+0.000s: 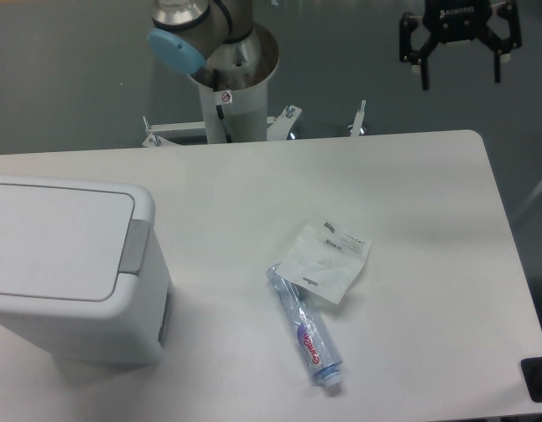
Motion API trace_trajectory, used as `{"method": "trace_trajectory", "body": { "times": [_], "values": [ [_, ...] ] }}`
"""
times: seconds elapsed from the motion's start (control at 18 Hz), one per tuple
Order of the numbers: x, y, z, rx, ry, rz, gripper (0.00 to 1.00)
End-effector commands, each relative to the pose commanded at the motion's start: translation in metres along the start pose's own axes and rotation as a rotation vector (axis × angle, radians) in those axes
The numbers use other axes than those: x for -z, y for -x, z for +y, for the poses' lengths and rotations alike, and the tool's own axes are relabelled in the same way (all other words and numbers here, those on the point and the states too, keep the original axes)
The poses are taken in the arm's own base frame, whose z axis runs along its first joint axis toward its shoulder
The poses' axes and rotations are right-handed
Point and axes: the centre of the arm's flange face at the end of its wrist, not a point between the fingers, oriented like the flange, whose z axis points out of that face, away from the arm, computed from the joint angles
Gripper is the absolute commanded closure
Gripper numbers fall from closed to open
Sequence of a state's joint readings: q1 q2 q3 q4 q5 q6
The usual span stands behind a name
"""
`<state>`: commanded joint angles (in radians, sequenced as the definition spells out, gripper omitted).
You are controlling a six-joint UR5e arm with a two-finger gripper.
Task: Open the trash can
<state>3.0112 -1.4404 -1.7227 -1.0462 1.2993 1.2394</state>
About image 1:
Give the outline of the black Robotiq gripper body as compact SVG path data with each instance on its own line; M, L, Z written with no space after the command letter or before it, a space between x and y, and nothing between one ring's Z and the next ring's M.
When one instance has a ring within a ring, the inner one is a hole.
M426 0L422 23L439 43L474 40L492 15L485 0Z

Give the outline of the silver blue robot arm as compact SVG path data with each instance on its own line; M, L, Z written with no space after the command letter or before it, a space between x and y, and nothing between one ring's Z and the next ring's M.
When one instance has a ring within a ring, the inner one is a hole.
M279 62L275 38L253 20L250 1L156 1L147 35L168 68L212 91L243 90L270 78ZM494 55L501 80L506 55L523 45L515 1L427 1L399 20L399 60L419 69L429 88L428 59L441 44L478 40Z

